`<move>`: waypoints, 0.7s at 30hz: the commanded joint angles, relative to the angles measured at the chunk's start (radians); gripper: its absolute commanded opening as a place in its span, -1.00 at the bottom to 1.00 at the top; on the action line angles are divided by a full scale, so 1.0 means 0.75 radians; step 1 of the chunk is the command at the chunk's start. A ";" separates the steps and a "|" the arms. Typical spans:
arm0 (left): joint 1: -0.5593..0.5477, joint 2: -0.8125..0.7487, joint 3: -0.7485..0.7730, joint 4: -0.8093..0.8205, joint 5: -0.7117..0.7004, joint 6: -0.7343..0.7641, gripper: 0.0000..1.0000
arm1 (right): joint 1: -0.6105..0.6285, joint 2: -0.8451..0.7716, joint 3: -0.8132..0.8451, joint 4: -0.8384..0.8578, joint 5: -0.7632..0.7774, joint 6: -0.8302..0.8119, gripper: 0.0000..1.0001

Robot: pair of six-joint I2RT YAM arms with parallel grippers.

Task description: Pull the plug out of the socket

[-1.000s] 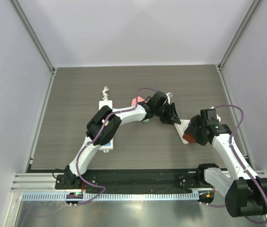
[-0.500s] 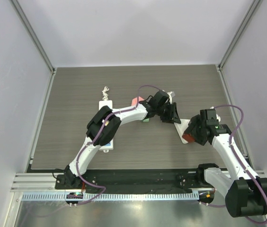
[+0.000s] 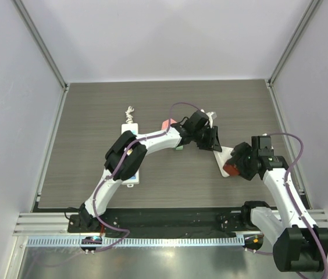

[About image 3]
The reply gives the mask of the green cube plug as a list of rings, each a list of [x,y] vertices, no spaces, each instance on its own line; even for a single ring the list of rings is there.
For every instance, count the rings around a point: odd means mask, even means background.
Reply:
[[[180,151],[180,150],[183,150],[183,148],[184,148],[184,147],[181,145],[181,146],[177,146],[177,147],[175,147],[174,150],[175,150],[175,151]]]

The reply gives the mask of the pink cube plug adapter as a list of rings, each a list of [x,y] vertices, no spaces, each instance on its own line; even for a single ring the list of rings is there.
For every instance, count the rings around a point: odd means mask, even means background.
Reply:
[[[177,121],[175,121],[174,119],[167,119],[165,121],[162,122],[162,126],[161,129],[163,131],[167,131],[170,127],[171,124],[177,123]]]

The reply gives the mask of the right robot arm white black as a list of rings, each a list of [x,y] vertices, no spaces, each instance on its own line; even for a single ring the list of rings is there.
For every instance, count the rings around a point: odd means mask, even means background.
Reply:
[[[248,181],[259,176],[272,194],[279,217],[262,201],[243,206],[240,223],[247,230],[256,227],[272,244],[272,256],[281,272],[321,272],[328,277],[328,228],[320,227],[308,213],[291,179],[293,165],[277,156],[270,135],[251,138],[230,152],[223,170]]]

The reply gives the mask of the white triangular socket base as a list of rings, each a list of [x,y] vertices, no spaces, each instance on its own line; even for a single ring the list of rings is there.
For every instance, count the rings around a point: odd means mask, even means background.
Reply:
[[[222,177],[229,177],[229,176],[234,176],[234,173],[229,174],[224,170],[224,166],[226,162],[231,158],[231,153],[233,152],[233,148],[223,146],[222,150],[219,151],[213,151],[213,154],[216,159],[217,166],[220,170],[220,173]]]

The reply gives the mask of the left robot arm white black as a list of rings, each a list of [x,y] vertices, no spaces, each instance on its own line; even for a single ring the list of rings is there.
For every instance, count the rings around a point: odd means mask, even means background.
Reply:
[[[132,178],[146,156],[163,149],[196,143],[200,150],[222,150],[218,127],[213,124],[215,112],[195,111],[184,123],[169,123],[164,130],[134,134],[125,131],[105,155],[102,176],[91,196],[79,207],[80,225],[88,232],[101,226],[101,218],[119,186]]]

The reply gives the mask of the black cube plug adapter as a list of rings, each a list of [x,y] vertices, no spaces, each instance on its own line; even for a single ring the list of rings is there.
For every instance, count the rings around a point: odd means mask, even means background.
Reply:
[[[252,153],[256,157],[273,156],[271,137],[267,135],[259,135],[251,137]]]

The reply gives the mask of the red-brown cube plug adapter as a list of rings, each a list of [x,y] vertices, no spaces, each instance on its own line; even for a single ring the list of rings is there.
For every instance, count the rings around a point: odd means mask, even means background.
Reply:
[[[235,167],[235,165],[232,164],[225,164],[223,166],[223,170],[229,175],[229,176],[238,176],[240,174],[239,170]]]

